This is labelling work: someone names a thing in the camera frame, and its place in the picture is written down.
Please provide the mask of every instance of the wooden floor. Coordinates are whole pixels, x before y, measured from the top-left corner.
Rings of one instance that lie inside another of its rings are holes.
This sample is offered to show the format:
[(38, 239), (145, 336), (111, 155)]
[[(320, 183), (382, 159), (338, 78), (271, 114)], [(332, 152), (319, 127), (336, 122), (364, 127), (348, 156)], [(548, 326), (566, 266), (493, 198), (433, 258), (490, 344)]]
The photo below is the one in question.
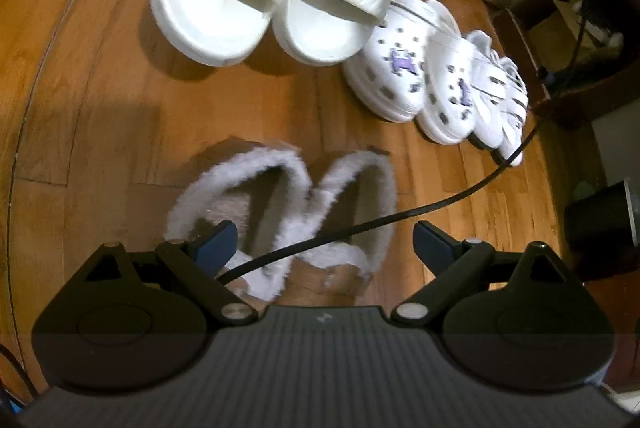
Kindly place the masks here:
[[(440, 1), (464, 32), (493, 34), (478, 0)], [(495, 168), (466, 141), (441, 147), (413, 123), (380, 121), (339, 67), (303, 66), (270, 34), (243, 64), (196, 64), (162, 37), (148, 0), (0, 0), (0, 79), (1, 341), (41, 388), (30, 346), (38, 313), (102, 242), (153, 246), (180, 188), (208, 167), (200, 154), (229, 135), (287, 141), (306, 161), (370, 145), (389, 151), (399, 209), (452, 195)], [(525, 159), (429, 219), (499, 249), (533, 239), (559, 249), (539, 139)], [(140, 221), (144, 231), (132, 227)], [(412, 224), (397, 228), (368, 302), (390, 307), (430, 278), (412, 251)], [(26, 396), (4, 361), (0, 373)]]

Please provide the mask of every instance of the logo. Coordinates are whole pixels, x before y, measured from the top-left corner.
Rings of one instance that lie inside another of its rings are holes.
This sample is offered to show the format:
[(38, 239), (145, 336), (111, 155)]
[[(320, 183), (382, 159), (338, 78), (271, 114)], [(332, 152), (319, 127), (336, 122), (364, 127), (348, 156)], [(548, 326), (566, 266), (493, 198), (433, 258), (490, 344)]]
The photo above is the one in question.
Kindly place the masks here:
[(334, 319), (334, 317), (329, 313), (324, 313), (322, 316), (317, 316), (316, 319), (320, 323), (328, 323)]
[(390, 53), (391, 70), (396, 75), (402, 75), (401, 70), (408, 70), (414, 75), (418, 75), (418, 69), (414, 65), (411, 53), (408, 50), (392, 48)]

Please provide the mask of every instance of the black wire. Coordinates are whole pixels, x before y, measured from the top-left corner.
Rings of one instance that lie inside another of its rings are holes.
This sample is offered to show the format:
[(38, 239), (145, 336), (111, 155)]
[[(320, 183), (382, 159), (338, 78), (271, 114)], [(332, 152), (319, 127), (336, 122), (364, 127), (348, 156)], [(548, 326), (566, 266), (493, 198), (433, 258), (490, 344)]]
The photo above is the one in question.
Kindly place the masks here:
[(11, 405), (9, 394), (4, 389), (2, 378), (0, 378), (0, 410), (4, 410), (11, 415), (14, 414), (14, 407)]
[(18, 376), (20, 376), (20, 379), (22, 379), (22, 382), (27, 387), (27, 390), (29, 390), (31, 397), (33, 397), (34, 399), (38, 397), (39, 395), (38, 389), (36, 389), (35, 385), (33, 384), (33, 381), (31, 381), (31, 378), (29, 377), (25, 369), (22, 368), (22, 365), (20, 364), (20, 362), (15, 358), (13, 352), (11, 352), (11, 350), (6, 348), (3, 344), (0, 344), (0, 354), (2, 354), (5, 358), (7, 358), (11, 366), (14, 367), (14, 370), (18, 373)]
[(322, 236), (316, 236), (316, 238), (311, 238), (299, 243), (295, 243), (289, 245), (287, 247), (283, 247), (282, 249), (277, 249), (276, 251), (270, 252), (268, 254), (259, 256), (248, 262), (245, 262), (242, 265), (239, 265), (236, 268), (230, 269), (224, 274), (218, 277), (218, 282), (226, 285), (233, 280), (236, 280), (251, 271), (255, 271), (265, 265), (276, 262), (278, 260), (282, 260), (283, 258), (293, 256), (299, 254), (303, 251), (308, 251), (309, 249), (314, 249), (316, 247), (320, 247), (321, 245), (325, 245), (331, 242), (335, 242), (338, 240), (342, 240), (353, 236), (355, 234), (364, 233), (365, 231), (369, 231), (371, 229), (375, 229), (377, 227), (382, 227), (384, 225), (389, 225), (391, 223), (395, 223), (401, 220), (406, 220), (408, 218), (418, 217), (419, 215), (426, 215), (427, 213), (432, 213), (438, 209), (443, 207), (447, 207), (448, 205), (455, 204), (456, 202), (462, 201), (467, 197), (473, 195), (476, 191), (484, 188), (484, 186), (488, 185), (492, 181), (494, 181), (505, 169), (507, 169), (511, 162), (518, 156), (520, 153), (526, 148), (529, 143), (533, 140), (535, 135), (538, 133), (540, 126), (544, 124), (551, 114), (555, 104), (557, 104), (559, 100), (559, 95), (565, 87), (567, 87), (573, 80), (575, 75), (575, 69), (578, 63), (578, 55), (580, 54), (580, 48), (582, 46), (582, 40), (584, 38), (584, 31), (586, 29), (587, 17), (586, 17), (586, 6), (588, 0), (583, 0), (582, 7), (580, 8), (580, 17), (582, 21), (580, 22), (580, 31), (578, 32), (577, 42), (575, 44), (574, 53), (572, 55), (571, 62), (569, 63), (569, 75), (562, 82), (562, 85), (558, 89), (558, 95), (556, 95), (546, 107), (546, 111), (543, 116), (539, 119), (536, 126), (532, 131), (526, 136), (522, 144), (514, 151), (511, 156), (505, 160), (500, 166), (498, 166), (492, 173), (487, 175), (484, 179), (474, 184), (470, 188), (466, 188), (465, 190), (452, 195), (451, 197), (447, 197), (446, 199), (442, 199), (441, 201), (433, 202), (432, 204), (422, 205), (420, 207), (414, 207), (413, 209), (408, 209), (405, 211), (399, 211), (398, 213), (394, 213), (392, 215), (388, 215), (386, 217), (376, 218), (375, 220), (370, 220), (368, 222), (360, 223), (353, 225), (351, 227), (347, 227), (341, 229), (340, 231), (335, 231), (333, 233), (327, 233)]

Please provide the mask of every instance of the gray ribbed surface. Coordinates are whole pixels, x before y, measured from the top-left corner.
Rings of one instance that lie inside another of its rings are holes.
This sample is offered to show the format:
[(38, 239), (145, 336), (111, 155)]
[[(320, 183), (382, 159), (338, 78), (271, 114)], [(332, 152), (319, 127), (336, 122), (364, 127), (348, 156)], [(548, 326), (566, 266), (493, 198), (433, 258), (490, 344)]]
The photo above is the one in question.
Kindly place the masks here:
[(527, 397), (455, 369), (424, 331), (375, 307), (271, 307), (226, 329), (178, 378), (126, 397), (55, 388), (20, 420), (33, 428), (607, 427), (629, 414), (596, 389)]

